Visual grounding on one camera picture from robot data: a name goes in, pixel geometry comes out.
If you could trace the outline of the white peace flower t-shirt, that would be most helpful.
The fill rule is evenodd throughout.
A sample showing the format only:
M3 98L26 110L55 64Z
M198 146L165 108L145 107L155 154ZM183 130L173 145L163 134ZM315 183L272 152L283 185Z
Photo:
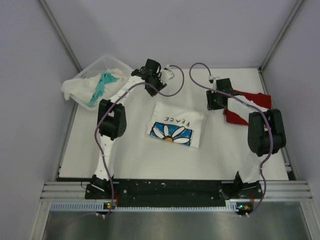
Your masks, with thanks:
M158 101L147 124L147 134L198 149L205 119L202 112Z

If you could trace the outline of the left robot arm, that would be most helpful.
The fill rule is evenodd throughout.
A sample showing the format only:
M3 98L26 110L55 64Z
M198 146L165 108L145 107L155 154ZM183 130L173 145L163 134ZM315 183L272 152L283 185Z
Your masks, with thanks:
M102 198L109 198L114 191L111 154L115 139L122 137L127 128L125 107L131 102L130 97L142 90L154 97L173 77L174 74L168 66L161 68L157 61L148 59L144 66L133 70L126 83L116 93L100 101L97 126L94 130L99 157L90 183Z

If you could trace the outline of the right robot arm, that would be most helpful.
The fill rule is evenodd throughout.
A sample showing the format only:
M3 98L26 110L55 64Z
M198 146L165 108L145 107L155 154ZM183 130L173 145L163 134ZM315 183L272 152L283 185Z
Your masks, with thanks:
M282 113L257 105L243 93L234 91L230 79L218 79L214 90L206 91L209 111L226 110L236 114L247 123L249 155L243 167L236 173L233 183L222 187L220 195L246 198L261 189L263 166L271 155L286 146L286 134Z

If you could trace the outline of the teal cloth in basket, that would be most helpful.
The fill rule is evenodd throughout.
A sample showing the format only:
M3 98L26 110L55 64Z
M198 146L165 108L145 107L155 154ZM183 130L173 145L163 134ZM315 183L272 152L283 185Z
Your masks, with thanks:
M93 106L99 97L102 97L105 92L105 85L115 83L118 78L114 77L111 73L103 73L95 87L95 92L93 93L88 106Z

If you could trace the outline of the red folded t-shirt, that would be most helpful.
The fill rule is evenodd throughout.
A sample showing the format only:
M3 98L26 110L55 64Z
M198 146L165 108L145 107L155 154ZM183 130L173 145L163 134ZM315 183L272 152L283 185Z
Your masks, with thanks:
M223 114L226 122L236 125L248 125L249 114L257 112L266 112L272 108L272 99L270 95L263 93L248 93L235 91L234 97L228 97L226 100L226 109Z

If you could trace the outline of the white plastic basket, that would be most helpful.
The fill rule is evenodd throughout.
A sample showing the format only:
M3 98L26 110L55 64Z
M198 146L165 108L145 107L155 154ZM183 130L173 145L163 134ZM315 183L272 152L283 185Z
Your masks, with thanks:
M75 79L75 78L90 78L90 77L93 77L97 74L100 74L100 73L104 73L106 72L108 69L115 69L115 68L118 68L120 69L126 76L127 76L127 80L125 82L125 84L127 83L128 79L130 78L131 76L131 73L133 71L133 69L128 66L126 63L120 61L119 59L111 56L111 55L104 55L102 57L100 57L99 59L97 59L96 61L94 61L92 64L90 64L88 67L86 67L84 70L82 70L78 75L76 75L74 78L72 79ZM106 97L106 98L101 98L100 100L98 100L93 106L88 106L88 105L85 105L84 103L82 102L78 102L78 101L75 101L76 103L78 103L80 106L82 106L83 108L89 110L89 111L95 111L97 108L98 108L98 105L99 105L99 102L102 100L102 99L109 99L111 98L113 95L115 95L122 87L118 87L114 92L113 94L110 96L110 97Z

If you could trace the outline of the cream cloth in basket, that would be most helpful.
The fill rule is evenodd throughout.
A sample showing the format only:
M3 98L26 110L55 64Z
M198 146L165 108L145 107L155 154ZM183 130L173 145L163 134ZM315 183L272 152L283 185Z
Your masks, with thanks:
M113 92L115 92L118 87L122 87L128 79L128 76L125 75L119 68L113 68L107 69L105 72L99 73L92 77L66 80L61 86L64 99L66 101L73 99L76 102L81 102L85 105L88 105L92 95L96 90L97 83L100 80L101 75L104 73L111 73L115 78L117 78L117 81L106 84L104 88L104 94L99 97L98 100L101 98L110 97Z

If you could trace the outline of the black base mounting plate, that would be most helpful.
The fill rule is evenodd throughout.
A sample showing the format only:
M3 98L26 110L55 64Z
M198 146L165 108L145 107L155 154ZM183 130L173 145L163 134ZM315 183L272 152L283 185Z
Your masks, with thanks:
M262 197L261 184L223 180L113 179L92 177L87 200L114 200L118 207L223 207L226 200L254 201Z

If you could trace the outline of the aluminium frame rail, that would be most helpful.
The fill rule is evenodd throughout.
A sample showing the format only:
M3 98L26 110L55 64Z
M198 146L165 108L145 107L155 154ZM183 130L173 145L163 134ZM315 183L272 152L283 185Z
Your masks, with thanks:
M268 180L265 202L312 201L313 196L307 181ZM40 195L41 201L84 201L85 189L80 182L46 182Z

